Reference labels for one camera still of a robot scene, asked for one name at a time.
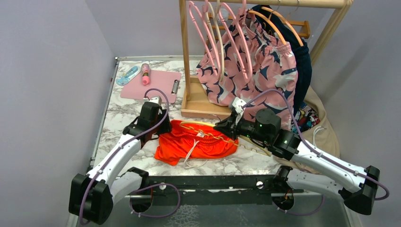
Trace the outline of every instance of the pink bottle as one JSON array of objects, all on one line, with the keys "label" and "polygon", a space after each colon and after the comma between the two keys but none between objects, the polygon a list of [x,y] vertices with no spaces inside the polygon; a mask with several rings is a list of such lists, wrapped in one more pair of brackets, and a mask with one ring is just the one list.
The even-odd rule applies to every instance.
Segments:
[{"label": "pink bottle", "polygon": [[150,67],[148,64],[142,64],[142,84],[148,85],[150,83]]}]

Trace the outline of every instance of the navy garment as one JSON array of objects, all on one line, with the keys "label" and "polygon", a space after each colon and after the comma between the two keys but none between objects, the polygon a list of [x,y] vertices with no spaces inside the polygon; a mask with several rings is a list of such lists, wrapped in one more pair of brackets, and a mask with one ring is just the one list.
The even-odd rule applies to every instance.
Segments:
[{"label": "navy garment", "polygon": [[[262,13],[264,16],[269,18],[270,12],[265,11],[262,7],[268,7],[267,5],[257,5],[252,8],[252,10]],[[255,15],[258,21],[262,24],[262,28],[268,34],[274,34],[275,31],[267,24],[264,19],[260,18],[258,15]],[[270,21],[277,27],[277,29],[281,32],[284,39],[290,43],[291,50],[294,53],[296,60],[296,69],[298,70],[298,80],[296,82],[295,87],[295,95],[294,95],[294,115],[299,111],[301,104],[303,103],[306,92],[308,91],[309,86],[311,85],[312,79],[312,63],[311,57],[309,55],[308,44],[302,39],[302,43],[304,46],[300,46],[298,40],[296,39],[294,33],[287,28],[276,15],[271,15]]]}]

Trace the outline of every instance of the gray floor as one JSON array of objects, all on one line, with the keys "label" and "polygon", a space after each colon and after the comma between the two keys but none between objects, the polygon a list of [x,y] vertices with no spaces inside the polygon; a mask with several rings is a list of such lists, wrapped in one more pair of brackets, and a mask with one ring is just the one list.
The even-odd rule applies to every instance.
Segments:
[{"label": "gray floor", "polygon": [[[310,212],[319,206],[321,196],[297,196],[291,211]],[[151,207],[148,214],[161,215],[173,207]],[[349,227],[351,226],[343,205],[336,200],[326,199],[323,208],[307,217],[284,214],[272,205],[220,205],[181,206],[167,218],[139,218],[131,215],[128,199],[113,208],[104,227]]]}]

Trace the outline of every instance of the pink clipboard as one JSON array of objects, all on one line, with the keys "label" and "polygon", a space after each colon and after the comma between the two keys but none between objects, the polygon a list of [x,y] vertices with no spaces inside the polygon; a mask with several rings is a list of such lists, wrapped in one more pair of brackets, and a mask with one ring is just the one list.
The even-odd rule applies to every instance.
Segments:
[{"label": "pink clipboard", "polygon": [[[175,99],[177,98],[177,90],[181,79],[181,73],[150,70],[149,77],[150,84],[144,86],[142,84],[142,74],[138,74],[122,88],[120,97],[142,100],[145,92],[148,89],[157,88],[162,90],[166,94],[169,103],[174,103]],[[163,102],[166,102],[165,98],[159,92],[149,91],[149,98],[155,96],[160,96]]]}]

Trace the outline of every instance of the orange shorts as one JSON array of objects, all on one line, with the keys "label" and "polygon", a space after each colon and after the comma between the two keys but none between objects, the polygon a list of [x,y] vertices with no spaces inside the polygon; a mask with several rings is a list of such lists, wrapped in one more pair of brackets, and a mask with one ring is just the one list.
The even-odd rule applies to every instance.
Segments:
[{"label": "orange shorts", "polygon": [[[181,158],[185,158],[188,152],[193,149],[190,158],[222,158],[229,156],[237,150],[233,143],[227,143],[220,139],[215,139],[209,135],[189,130],[180,126],[182,121],[172,120],[173,130],[170,133],[161,134],[159,137],[159,147],[157,148],[155,159],[175,166]],[[185,124],[186,127],[192,126],[196,130],[202,130],[205,134],[211,133],[215,137],[223,137],[230,140],[221,132],[212,127],[199,124]]]}]

